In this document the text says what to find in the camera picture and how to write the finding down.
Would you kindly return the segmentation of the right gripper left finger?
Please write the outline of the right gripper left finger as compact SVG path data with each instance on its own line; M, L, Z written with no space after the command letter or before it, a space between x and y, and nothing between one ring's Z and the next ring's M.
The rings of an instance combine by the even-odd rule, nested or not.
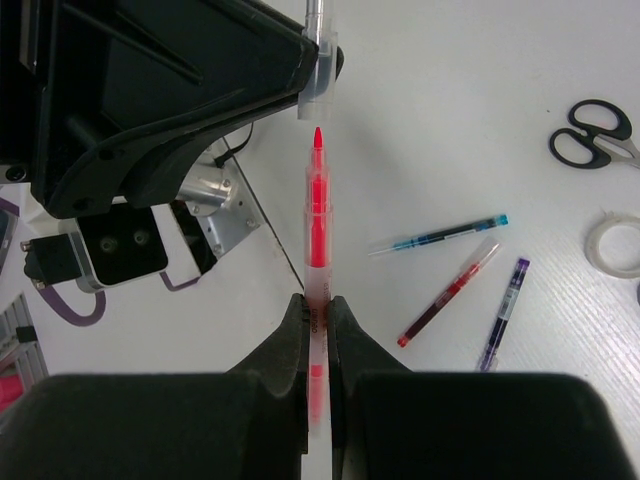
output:
M297 479L309 308L224 373L58 375L1 421L5 479Z

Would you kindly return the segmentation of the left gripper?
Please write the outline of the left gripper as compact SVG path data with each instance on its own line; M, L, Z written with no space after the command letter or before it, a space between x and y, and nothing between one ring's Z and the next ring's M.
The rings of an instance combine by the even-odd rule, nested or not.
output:
M260 1L3 1L4 181L56 218L168 203L207 146L295 105L317 57Z

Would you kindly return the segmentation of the pink highlighter pen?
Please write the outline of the pink highlighter pen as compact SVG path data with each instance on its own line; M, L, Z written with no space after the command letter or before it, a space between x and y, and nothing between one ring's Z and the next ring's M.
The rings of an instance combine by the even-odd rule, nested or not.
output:
M304 297L310 311L308 424L318 436L324 428L328 403L328 307L332 286L331 175L324 135L316 128L306 168Z

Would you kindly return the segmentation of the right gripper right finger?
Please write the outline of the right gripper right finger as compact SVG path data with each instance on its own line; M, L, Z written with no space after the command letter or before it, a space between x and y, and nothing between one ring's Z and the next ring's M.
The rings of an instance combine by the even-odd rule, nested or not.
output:
M336 479L632 479L586 382L540 373L414 372L346 300L328 309Z

